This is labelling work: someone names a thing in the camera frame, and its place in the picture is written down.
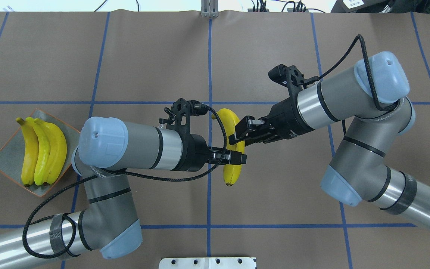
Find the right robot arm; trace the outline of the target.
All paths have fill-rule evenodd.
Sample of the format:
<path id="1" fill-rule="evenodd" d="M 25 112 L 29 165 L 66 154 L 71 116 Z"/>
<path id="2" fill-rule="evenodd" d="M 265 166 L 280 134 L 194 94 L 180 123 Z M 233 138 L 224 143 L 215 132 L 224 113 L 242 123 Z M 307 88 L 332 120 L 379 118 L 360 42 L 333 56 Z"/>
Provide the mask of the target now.
<path id="1" fill-rule="evenodd" d="M 364 200 L 430 230 L 430 186 L 384 164 L 393 141 L 411 129 L 416 119 L 407 97 L 407 77 L 389 51 L 371 56 L 369 65 L 379 102 L 394 106 L 386 112 L 375 106 L 363 60 L 316 84 L 297 67 L 280 64 L 268 76 L 286 87 L 289 97 L 264 117 L 242 118 L 228 141 L 231 145 L 271 143 L 353 118 L 321 180 L 321 189 L 344 204 L 357 206 Z"/>

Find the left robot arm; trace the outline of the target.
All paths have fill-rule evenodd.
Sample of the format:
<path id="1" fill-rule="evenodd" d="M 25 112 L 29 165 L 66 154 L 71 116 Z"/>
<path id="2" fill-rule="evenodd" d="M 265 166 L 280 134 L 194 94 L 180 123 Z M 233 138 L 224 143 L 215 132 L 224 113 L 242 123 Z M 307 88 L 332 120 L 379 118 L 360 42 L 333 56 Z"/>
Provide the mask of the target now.
<path id="1" fill-rule="evenodd" d="M 105 259 L 128 255 L 142 244 L 141 224 L 127 169 L 199 171 L 205 164 L 241 165 L 243 150 L 209 147 L 190 133 L 188 116 L 160 126 L 118 118 L 89 118 L 72 156 L 89 207 L 59 213 L 0 235 L 0 269 L 30 269 L 99 250 Z"/>

